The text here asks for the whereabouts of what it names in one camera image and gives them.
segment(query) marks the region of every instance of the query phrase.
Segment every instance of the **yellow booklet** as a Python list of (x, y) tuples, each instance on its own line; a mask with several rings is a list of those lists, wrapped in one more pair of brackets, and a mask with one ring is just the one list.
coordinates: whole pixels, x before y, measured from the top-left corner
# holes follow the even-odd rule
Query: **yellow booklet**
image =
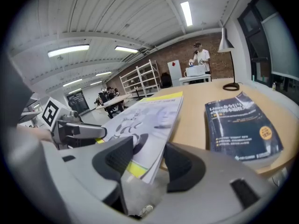
[(152, 182), (182, 101), (182, 92), (143, 98), (103, 125), (107, 136), (97, 142), (132, 136), (134, 155), (127, 170), (145, 182)]

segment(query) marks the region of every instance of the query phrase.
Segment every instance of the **white shelving unit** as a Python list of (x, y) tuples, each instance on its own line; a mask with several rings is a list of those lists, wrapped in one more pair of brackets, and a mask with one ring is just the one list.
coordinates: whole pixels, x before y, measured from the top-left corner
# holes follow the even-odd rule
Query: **white shelving unit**
[(148, 63), (138, 67), (120, 77), (122, 87), (126, 94), (133, 93), (132, 97), (155, 94), (160, 90), (160, 73), (156, 61), (149, 60)]

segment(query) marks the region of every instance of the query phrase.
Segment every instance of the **paper booklet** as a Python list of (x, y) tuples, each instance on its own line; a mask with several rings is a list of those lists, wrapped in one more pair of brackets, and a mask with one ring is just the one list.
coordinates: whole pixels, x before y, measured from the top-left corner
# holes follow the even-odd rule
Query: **paper booklet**
[(127, 170), (146, 183), (154, 180), (182, 102), (182, 92), (144, 98), (103, 125), (106, 142), (133, 137), (134, 156)]
[(264, 112), (244, 92), (206, 104), (210, 149), (252, 168), (270, 165), (284, 149)]

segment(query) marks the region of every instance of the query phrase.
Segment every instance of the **ceiling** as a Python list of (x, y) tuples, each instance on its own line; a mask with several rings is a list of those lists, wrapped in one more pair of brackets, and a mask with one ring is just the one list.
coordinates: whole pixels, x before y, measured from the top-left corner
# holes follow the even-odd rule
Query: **ceiling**
[[(180, 3), (188, 1), (187, 27)], [(8, 52), (31, 88), (46, 93), (108, 80), (155, 46), (202, 29), (219, 28), (231, 0), (31, 0), (11, 28)], [(48, 58), (48, 51), (90, 44), (87, 51)], [(116, 51), (116, 46), (140, 54)], [(96, 77), (102, 72), (109, 75)], [(63, 84), (82, 78), (82, 82)]]

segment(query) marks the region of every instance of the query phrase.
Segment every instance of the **lamp base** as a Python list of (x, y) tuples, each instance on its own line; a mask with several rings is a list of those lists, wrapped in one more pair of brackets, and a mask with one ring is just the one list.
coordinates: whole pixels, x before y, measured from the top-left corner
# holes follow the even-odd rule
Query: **lamp base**
[(223, 89), (226, 91), (238, 91), (240, 89), (240, 86), (238, 83), (229, 83), (229, 84), (225, 84), (223, 86)]

